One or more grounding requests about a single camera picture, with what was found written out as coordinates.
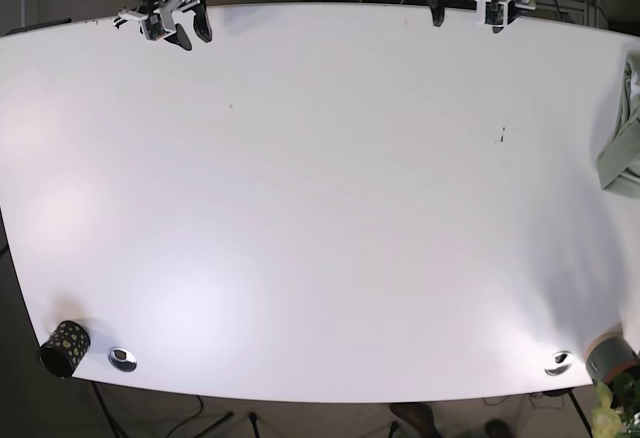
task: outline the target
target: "white table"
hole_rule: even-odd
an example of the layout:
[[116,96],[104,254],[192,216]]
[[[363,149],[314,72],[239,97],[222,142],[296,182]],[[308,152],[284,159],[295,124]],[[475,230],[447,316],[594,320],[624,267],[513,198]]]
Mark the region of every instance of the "white table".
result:
[[2,213],[38,339],[91,334],[75,376],[444,400],[586,384],[544,364],[619,313],[640,344],[640,203],[594,167],[639,39],[436,29],[416,7],[209,13],[191,53],[108,20],[0,40]]

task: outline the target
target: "black patterned cup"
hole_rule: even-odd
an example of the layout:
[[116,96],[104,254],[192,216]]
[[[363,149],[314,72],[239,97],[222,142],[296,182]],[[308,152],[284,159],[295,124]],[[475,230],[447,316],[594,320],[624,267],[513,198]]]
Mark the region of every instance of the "black patterned cup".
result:
[[91,346],[89,334],[74,321],[63,321],[40,346],[38,357],[58,378],[69,378]]

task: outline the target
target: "green cloth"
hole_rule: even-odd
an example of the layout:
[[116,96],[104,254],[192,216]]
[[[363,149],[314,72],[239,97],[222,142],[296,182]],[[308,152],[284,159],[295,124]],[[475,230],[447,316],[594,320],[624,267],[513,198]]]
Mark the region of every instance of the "green cloth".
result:
[[602,189],[630,198],[640,198],[639,72],[640,56],[628,56],[616,131],[597,164]]

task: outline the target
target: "shoe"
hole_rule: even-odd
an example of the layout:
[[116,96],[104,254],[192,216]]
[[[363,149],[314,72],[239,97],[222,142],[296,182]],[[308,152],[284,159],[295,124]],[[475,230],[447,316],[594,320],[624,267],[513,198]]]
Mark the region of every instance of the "shoe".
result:
[[420,438],[442,438],[433,421],[433,410],[424,403],[392,403],[391,413],[406,421],[419,433]]
[[491,420],[484,425],[489,438],[513,438],[509,426],[502,420]]

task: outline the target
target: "metal grommet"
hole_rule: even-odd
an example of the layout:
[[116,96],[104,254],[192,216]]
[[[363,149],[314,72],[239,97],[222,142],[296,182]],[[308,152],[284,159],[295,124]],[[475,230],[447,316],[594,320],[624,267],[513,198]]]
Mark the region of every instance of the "metal grommet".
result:
[[109,363],[111,363],[114,368],[124,371],[125,373],[132,372],[138,366],[136,357],[124,348],[111,348],[108,358]]
[[544,371],[549,376],[558,376],[567,371],[573,365],[574,357],[569,351],[554,353],[545,364]]

